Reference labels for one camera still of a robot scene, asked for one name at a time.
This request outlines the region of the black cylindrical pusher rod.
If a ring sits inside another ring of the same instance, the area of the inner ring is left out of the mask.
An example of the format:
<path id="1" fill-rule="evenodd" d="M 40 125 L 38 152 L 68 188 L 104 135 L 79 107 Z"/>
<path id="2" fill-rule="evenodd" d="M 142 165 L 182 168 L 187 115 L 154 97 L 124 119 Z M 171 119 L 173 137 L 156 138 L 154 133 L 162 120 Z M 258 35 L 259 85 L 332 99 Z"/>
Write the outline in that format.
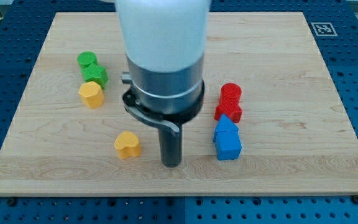
<path id="1" fill-rule="evenodd" d="M 182 125 L 174 123 L 175 131 L 168 128 L 158 130 L 161 161 L 166 167 L 176 167 L 182 159 Z"/>

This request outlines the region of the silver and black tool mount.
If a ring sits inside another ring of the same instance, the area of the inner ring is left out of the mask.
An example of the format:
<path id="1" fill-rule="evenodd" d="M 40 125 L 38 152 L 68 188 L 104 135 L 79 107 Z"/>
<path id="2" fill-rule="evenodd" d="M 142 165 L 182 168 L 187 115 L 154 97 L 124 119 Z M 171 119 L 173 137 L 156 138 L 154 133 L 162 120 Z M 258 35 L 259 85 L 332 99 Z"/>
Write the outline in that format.
<path id="1" fill-rule="evenodd" d="M 147 70 L 127 59 L 129 71 L 121 79 L 130 88 L 122 96 L 125 110 L 140 122 L 179 134 L 180 125 L 201 109 L 204 82 L 201 56 L 191 65 L 174 72 Z"/>

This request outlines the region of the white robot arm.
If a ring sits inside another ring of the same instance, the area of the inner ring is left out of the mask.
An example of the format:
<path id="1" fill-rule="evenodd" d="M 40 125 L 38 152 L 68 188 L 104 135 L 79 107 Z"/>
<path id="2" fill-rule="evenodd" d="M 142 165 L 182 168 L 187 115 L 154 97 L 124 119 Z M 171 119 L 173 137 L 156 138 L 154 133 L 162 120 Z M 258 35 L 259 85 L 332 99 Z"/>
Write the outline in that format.
<path id="1" fill-rule="evenodd" d="M 182 126 L 203 104 L 203 59 L 209 0 L 115 0 L 130 88 L 126 111 L 157 128 L 162 164 L 182 159 Z"/>

